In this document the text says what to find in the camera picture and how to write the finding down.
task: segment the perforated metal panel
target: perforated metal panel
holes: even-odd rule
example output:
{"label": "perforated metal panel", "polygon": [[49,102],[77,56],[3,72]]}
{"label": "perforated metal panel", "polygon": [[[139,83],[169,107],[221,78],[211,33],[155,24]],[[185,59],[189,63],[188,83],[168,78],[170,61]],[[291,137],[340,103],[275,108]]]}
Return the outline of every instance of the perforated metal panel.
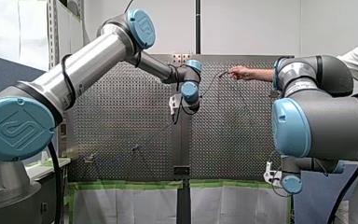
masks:
{"label": "perforated metal panel", "polygon": [[[196,56],[202,62],[203,93],[213,77],[234,65],[272,68],[276,57]],[[261,180],[273,150],[271,83],[217,78],[192,120],[192,178]]]}
{"label": "perforated metal panel", "polygon": [[[154,56],[165,62],[178,60],[172,55]],[[202,94],[216,74],[233,65],[271,68],[278,57],[191,58],[203,64]],[[190,123],[180,119],[181,128],[173,128],[168,108],[171,87],[120,63],[68,114],[68,155],[74,159],[70,181],[172,180],[172,161],[185,158],[188,152],[192,178],[261,179],[273,149],[271,90],[267,82],[217,78],[204,95],[199,113]],[[188,143],[190,148],[183,148]],[[91,155],[94,160],[85,162]]]}
{"label": "perforated metal panel", "polygon": [[170,96],[159,79],[127,63],[115,66],[69,115],[68,147],[77,153],[71,181],[172,179]]}

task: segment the robotic arm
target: robotic arm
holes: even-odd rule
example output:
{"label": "robotic arm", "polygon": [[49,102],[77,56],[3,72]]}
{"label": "robotic arm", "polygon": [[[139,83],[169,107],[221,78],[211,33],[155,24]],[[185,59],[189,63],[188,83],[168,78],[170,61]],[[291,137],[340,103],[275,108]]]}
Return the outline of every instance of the robotic arm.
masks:
{"label": "robotic arm", "polygon": [[106,21],[98,37],[32,82],[18,82],[0,92],[0,161],[20,161],[46,148],[62,113],[76,98],[121,61],[134,64],[166,84],[183,83],[182,98],[199,109],[201,65],[168,65],[143,52],[155,43],[155,28],[141,9]]}
{"label": "robotic arm", "polygon": [[272,131],[282,155],[283,189],[302,190],[301,170],[339,174],[340,160],[358,161],[358,95],[343,97],[351,95],[353,80],[342,61],[330,56],[279,60],[274,88],[282,92],[272,107]]}

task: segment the metal frame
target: metal frame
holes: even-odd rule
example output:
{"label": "metal frame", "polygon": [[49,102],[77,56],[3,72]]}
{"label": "metal frame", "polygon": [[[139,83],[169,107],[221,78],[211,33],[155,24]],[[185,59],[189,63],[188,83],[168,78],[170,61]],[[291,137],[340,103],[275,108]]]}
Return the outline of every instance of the metal frame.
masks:
{"label": "metal frame", "polygon": [[48,0],[48,56],[51,69],[60,61],[57,0]]}

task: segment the metal pole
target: metal pole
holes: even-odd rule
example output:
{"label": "metal pole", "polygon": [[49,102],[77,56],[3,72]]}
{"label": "metal pole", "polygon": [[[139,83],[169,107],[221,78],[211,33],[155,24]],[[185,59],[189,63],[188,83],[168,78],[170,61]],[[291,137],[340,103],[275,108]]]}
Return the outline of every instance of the metal pole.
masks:
{"label": "metal pole", "polygon": [[196,54],[201,54],[201,0],[196,0]]}

